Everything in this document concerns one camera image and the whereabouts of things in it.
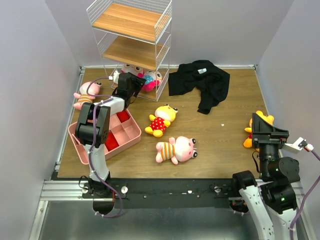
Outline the white panda plush blue dress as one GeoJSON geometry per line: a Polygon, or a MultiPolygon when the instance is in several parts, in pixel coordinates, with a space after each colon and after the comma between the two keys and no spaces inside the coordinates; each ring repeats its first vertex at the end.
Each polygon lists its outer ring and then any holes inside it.
{"type": "Polygon", "coordinates": [[[124,63],[121,67],[121,73],[131,73],[139,78],[142,78],[145,70],[142,67],[124,63]]]}

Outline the white panda plush yellow glasses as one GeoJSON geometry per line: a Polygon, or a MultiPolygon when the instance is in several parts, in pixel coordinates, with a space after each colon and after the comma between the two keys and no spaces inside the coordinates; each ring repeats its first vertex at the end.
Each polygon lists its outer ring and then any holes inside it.
{"type": "Polygon", "coordinates": [[[147,71],[144,74],[143,79],[145,79],[145,83],[142,90],[144,92],[151,92],[156,86],[160,85],[163,76],[159,71],[147,71]]]}

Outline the pink frog plush striped shirt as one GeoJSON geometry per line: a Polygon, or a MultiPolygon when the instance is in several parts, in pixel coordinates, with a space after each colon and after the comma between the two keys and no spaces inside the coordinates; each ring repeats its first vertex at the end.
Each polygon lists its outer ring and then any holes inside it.
{"type": "Polygon", "coordinates": [[[186,162],[191,158],[196,158],[198,152],[196,151],[195,138],[187,138],[179,136],[177,138],[170,137],[168,142],[158,142],[155,146],[157,154],[155,161],[162,163],[166,160],[171,160],[174,165],[179,162],[186,162]]]}

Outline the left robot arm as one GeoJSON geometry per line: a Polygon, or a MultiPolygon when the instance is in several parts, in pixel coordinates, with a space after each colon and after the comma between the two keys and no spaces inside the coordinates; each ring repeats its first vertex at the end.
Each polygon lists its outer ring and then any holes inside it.
{"type": "Polygon", "coordinates": [[[75,128],[75,136],[80,140],[86,151],[90,174],[89,178],[96,181],[93,191],[101,198],[107,197],[111,185],[106,182],[109,169],[105,159],[105,141],[109,134],[111,116],[126,110],[133,103],[132,97],[137,97],[146,79],[130,72],[120,73],[118,86],[111,95],[96,102],[85,102],[80,110],[75,128]]]}

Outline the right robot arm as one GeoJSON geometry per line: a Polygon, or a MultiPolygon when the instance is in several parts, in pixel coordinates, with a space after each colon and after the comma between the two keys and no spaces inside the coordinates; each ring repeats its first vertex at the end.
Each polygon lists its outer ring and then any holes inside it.
{"type": "Polygon", "coordinates": [[[258,185],[247,170],[233,174],[230,191],[246,203],[260,240],[295,240],[298,206],[292,183],[300,181],[299,162],[279,155],[289,132],[258,112],[251,119],[251,143],[258,150],[259,178],[264,184],[258,185]]]}

